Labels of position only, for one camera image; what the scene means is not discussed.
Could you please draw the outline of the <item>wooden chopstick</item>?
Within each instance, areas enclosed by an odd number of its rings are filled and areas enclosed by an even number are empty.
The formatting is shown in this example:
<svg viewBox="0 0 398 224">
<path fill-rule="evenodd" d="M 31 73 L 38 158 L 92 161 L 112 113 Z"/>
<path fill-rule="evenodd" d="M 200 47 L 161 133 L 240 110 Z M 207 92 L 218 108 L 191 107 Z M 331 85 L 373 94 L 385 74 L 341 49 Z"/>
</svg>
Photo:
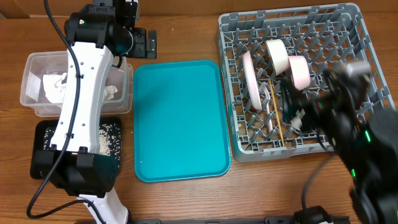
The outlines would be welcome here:
<svg viewBox="0 0 398 224">
<path fill-rule="evenodd" d="M 282 126 L 280 124 L 279 112 L 278 112 L 278 109 L 277 109 L 277 101 L 276 101 L 276 98 L 274 96 L 274 86 L 273 86 L 272 80 L 269 81 L 269 84 L 270 84 L 270 89 L 271 89 L 271 97 L 272 97 L 272 100 L 273 100 L 275 115 L 276 115 L 276 119 L 277 119 L 277 125 L 278 125 L 278 129 L 279 129 L 281 145 L 282 145 L 282 147 L 285 147 L 284 136 L 283 136 L 283 133 L 282 133 Z"/>
</svg>

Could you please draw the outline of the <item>white plastic fork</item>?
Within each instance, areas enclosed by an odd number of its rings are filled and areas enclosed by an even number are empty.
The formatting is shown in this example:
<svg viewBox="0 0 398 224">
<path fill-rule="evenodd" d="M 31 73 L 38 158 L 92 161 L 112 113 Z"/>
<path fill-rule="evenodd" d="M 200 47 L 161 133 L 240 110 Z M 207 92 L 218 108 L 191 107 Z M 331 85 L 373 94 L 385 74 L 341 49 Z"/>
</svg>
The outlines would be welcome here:
<svg viewBox="0 0 398 224">
<path fill-rule="evenodd" d="M 267 114 L 267 128 L 268 128 L 268 133 L 270 134 L 273 130 L 273 125 L 272 125 L 272 120 L 271 120 L 271 111 L 269 108 L 269 102 L 271 100 L 271 96 L 269 94 L 269 91 L 268 91 L 265 83 L 263 83 L 261 85 L 260 93 L 264 94 L 264 96 L 265 96 L 263 103 L 262 103 L 262 108 L 266 111 L 266 114 Z"/>
</svg>

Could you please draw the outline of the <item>small pink plate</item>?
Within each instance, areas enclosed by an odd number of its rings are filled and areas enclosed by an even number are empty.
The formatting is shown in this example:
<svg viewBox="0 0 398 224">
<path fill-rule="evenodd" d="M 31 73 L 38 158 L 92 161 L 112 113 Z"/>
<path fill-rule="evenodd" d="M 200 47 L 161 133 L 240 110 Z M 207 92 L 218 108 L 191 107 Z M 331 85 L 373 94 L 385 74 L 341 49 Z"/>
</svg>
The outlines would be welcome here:
<svg viewBox="0 0 398 224">
<path fill-rule="evenodd" d="M 298 90 L 304 90 L 310 85 L 310 72 L 308 63 L 304 56 L 288 56 L 291 80 L 294 87 Z"/>
</svg>

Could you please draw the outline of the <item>white bowl with peanuts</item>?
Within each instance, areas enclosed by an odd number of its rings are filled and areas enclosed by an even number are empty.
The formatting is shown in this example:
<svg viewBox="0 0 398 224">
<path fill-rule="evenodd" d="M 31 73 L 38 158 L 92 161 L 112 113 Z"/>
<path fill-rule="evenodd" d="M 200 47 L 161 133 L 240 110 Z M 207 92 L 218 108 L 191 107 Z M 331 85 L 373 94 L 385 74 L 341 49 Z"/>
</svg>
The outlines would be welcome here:
<svg viewBox="0 0 398 224">
<path fill-rule="evenodd" d="M 275 74 L 279 75 L 289 68 L 288 54 L 282 40 L 274 39 L 266 41 L 267 51 L 272 60 Z"/>
</svg>

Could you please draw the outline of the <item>large pink plate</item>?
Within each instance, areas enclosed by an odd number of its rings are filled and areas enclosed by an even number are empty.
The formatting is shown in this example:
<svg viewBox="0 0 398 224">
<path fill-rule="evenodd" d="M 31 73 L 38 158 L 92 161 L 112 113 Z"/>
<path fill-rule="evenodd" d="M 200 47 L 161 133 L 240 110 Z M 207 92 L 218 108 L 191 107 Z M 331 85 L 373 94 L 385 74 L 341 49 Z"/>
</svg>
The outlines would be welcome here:
<svg viewBox="0 0 398 224">
<path fill-rule="evenodd" d="M 250 52 L 245 52 L 243 55 L 243 69 L 252 106 L 256 110 L 262 110 L 261 99 L 259 96 L 257 80 Z"/>
</svg>

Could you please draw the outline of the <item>white cup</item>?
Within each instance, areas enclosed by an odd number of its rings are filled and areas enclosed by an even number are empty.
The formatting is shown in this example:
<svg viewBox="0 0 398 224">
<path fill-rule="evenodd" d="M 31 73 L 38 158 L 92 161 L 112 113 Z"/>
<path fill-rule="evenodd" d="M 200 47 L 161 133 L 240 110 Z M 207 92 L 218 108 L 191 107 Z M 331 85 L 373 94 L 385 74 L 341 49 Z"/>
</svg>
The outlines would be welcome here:
<svg viewBox="0 0 398 224">
<path fill-rule="evenodd" d="M 302 118 L 305 116 L 305 110 L 297 110 L 295 116 L 291 119 L 290 124 L 297 129 L 298 131 L 301 130 L 303 125 Z"/>
</svg>

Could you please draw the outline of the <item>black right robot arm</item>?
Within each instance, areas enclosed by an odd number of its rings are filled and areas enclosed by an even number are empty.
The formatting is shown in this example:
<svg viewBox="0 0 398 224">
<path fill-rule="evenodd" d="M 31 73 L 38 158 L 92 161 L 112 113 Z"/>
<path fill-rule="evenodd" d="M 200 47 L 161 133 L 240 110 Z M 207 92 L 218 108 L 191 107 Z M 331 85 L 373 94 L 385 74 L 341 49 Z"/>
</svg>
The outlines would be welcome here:
<svg viewBox="0 0 398 224">
<path fill-rule="evenodd" d="M 397 111 L 384 108 L 366 123 L 357 110 L 365 99 L 370 74 L 323 72 L 325 96 L 307 99 L 283 78 L 284 120 L 300 119 L 300 130 L 323 132 L 346 168 L 354 188 L 354 210 L 362 223 L 397 223 Z"/>
</svg>

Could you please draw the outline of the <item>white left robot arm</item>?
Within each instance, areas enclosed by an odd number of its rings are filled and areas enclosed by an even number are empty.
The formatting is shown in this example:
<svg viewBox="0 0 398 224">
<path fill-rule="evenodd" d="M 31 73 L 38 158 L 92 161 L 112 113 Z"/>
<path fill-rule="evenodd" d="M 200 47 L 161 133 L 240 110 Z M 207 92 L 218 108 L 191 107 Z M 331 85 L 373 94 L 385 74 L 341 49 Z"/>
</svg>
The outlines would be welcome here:
<svg viewBox="0 0 398 224">
<path fill-rule="evenodd" d="M 85 205 L 96 223 L 132 221 L 114 188 L 118 162 L 100 152 L 99 127 L 113 60 L 157 56 L 156 32 L 136 27 L 138 17 L 137 1 L 93 1 L 56 29 L 67 47 L 66 90 L 50 146 L 33 163 L 45 184 Z"/>
</svg>

